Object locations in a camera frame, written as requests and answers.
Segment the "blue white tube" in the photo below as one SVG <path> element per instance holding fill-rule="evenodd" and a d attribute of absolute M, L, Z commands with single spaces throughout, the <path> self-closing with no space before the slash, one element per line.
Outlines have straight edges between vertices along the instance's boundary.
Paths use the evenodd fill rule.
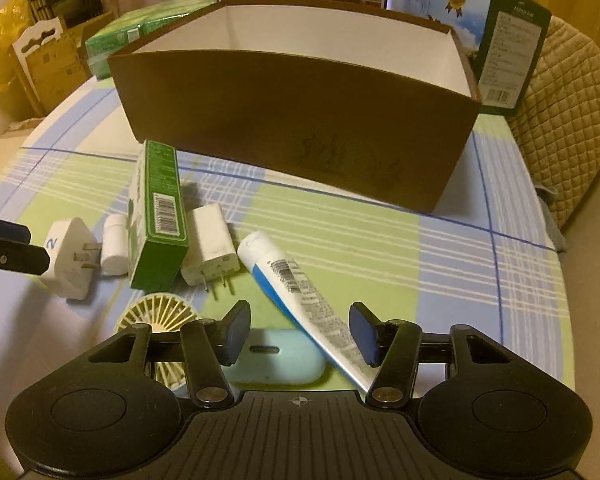
<path fill-rule="evenodd" d="M 263 231 L 246 236 L 237 255 L 280 310 L 308 335 L 329 361 L 361 391 L 376 377 L 358 350 L 349 325 L 329 305 L 298 263 Z"/>

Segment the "white numbered plug adapter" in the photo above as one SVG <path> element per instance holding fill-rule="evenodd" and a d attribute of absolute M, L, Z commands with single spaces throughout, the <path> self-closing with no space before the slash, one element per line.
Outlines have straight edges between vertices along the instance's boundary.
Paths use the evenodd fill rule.
<path fill-rule="evenodd" d="M 50 227 L 44 248 L 50 266 L 41 275 L 42 283 L 61 298 L 84 300 L 99 268 L 102 243 L 81 218 L 71 218 Z"/>

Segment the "white pill bottle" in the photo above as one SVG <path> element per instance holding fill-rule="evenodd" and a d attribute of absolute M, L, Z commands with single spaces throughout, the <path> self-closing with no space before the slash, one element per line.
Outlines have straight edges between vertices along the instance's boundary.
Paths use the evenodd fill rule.
<path fill-rule="evenodd" d="M 121 276 L 129 271 L 128 217 L 110 214 L 102 229 L 100 267 L 111 276 Z"/>

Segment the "white usb charger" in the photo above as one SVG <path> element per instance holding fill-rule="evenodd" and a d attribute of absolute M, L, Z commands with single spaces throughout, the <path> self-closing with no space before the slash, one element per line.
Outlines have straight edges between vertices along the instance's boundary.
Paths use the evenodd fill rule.
<path fill-rule="evenodd" d="M 197 207 L 186 214 L 188 251 L 181 264 L 181 276 L 190 287 L 204 286 L 214 300 L 219 281 L 229 292 L 230 276 L 240 269 L 240 261 L 230 228 L 219 203 Z"/>

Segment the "green medicine box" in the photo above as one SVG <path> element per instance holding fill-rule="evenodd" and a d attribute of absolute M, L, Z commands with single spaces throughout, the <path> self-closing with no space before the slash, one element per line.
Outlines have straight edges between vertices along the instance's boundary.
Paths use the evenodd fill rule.
<path fill-rule="evenodd" d="M 142 145 L 129 187 L 128 235 L 130 287 L 169 289 L 189 248 L 178 158 L 170 145 Z"/>

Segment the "cardboard box on floor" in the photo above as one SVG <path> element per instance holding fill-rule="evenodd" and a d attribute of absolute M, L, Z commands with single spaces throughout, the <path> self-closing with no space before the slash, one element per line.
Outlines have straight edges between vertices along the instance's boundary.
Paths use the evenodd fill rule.
<path fill-rule="evenodd" d="M 9 46 L 9 61 L 35 117 L 50 114 L 92 76 L 86 40 L 113 20 L 107 12 L 70 28 L 63 18 L 38 21 Z"/>

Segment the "green drink pack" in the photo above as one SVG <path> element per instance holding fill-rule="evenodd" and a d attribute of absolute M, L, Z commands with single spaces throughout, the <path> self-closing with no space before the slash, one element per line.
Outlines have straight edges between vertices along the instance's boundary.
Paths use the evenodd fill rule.
<path fill-rule="evenodd" d="M 86 40 L 88 68 L 98 80 L 109 78 L 110 55 L 150 32 L 215 3 L 216 0 L 169 0 L 126 12 Z"/>

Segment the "yellow plastic bag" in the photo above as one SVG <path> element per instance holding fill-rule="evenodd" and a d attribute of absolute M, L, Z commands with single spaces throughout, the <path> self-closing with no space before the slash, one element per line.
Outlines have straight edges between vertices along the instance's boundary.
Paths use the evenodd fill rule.
<path fill-rule="evenodd" d="M 32 117 L 33 110 L 9 61 L 8 52 L 32 24 L 26 0 L 10 0 L 0 10 L 0 110 L 14 122 Z"/>

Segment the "brown open storage box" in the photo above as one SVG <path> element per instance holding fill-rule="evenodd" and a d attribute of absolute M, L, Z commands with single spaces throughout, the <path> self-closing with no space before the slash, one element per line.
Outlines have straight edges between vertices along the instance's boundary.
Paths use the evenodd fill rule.
<path fill-rule="evenodd" d="M 335 0 L 224 0 L 109 58 L 139 141 L 434 210 L 481 108 L 445 24 Z"/>

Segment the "quilted beige chair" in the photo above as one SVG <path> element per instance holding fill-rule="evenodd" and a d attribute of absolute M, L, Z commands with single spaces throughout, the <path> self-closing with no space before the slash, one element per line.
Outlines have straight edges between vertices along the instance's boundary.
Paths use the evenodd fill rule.
<path fill-rule="evenodd" d="M 532 180 L 557 192 L 548 206 L 561 228 L 600 171 L 600 48 L 553 16 L 509 128 Z"/>

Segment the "light blue milk carton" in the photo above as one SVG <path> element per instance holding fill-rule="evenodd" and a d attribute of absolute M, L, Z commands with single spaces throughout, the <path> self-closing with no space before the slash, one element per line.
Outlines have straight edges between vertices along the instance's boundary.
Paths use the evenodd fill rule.
<path fill-rule="evenodd" d="M 385 0 L 386 8 L 455 30 L 482 109 L 510 115 L 527 91 L 552 14 L 533 0 Z"/>

